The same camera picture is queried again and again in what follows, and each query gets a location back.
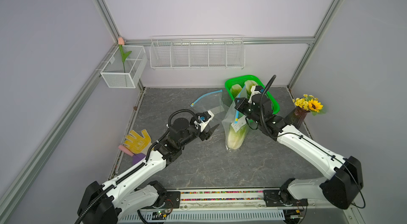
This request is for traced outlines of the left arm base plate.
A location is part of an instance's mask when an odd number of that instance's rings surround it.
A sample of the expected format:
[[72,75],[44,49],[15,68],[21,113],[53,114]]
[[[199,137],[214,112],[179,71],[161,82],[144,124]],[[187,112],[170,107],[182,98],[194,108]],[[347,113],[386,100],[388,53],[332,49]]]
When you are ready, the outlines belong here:
[[160,195],[157,201],[144,209],[179,209],[181,203],[180,191],[167,191],[165,194]]

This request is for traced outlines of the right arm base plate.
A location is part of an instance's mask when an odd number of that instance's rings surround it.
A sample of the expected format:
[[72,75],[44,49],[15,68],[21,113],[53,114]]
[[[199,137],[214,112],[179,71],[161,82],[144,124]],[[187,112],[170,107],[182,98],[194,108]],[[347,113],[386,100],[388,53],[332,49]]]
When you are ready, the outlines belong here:
[[280,189],[263,191],[263,200],[267,207],[307,207],[307,199],[294,199],[289,195],[281,195]]

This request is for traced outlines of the chinese cabbage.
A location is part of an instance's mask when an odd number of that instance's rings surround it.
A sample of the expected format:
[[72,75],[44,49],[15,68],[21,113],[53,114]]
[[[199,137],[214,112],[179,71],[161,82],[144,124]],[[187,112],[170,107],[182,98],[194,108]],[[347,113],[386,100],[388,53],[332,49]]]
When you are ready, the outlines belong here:
[[236,96],[238,96],[241,91],[242,91],[242,87],[239,84],[233,85],[230,88],[230,93],[231,93],[232,99],[234,99]]
[[248,95],[251,94],[251,92],[252,92],[251,88],[253,86],[257,86],[257,85],[258,85],[258,83],[256,81],[254,81],[254,80],[245,81],[244,86],[245,86],[246,91],[248,92]]
[[231,124],[229,128],[229,132],[226,137],[226,146],[229,149],[237,150],[241,147],[244,142],[244,139],[248,133],[249,126],[239,125],[239,124]]

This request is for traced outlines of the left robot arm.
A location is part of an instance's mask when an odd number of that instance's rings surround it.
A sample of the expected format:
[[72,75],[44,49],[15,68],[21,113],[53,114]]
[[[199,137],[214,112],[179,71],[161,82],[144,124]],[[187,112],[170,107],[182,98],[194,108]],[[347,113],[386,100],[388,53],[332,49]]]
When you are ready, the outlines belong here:
[[174,162],[187,144],[208,140],[217,126],[209,124],[212,111],[195,113],[181,109],[172,113],[165,133],[149,147],[144,159],[117,177],[91,183],[79,205],[77,224],[116,224],[123,217],[145,207],[165,204],[166,189],[157,181],[140,188],[147,179]]

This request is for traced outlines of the clear zip-top bag blue seal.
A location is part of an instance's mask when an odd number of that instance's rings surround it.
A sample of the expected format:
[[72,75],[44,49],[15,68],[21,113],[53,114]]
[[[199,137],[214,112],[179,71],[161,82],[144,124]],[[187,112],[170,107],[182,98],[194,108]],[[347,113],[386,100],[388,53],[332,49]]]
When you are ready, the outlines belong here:
[[214,115],[225,115],[227,106],[222,100],[223,90],[212,91],[198,97],[191,105],[197,112],[211,111]]

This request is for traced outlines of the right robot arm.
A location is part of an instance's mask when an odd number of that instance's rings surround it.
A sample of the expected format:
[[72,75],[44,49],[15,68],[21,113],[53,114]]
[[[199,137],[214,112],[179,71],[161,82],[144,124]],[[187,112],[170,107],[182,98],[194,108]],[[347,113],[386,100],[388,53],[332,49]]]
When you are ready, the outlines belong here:
[[273,81],[271,78],[265,86],[253,86],[249,98],[236,97],[235,109],[256,124],[256,129],[296,152],[322,174],[314,179],[288,179],[279,189],[280,202],[291,206],[312,199],[326,200],[342,210],[355,206],[354,200],[364,186],[361,162],[353,156],[336,154],[301,133],[296,111],[284,118],[275,115],[266,97]]

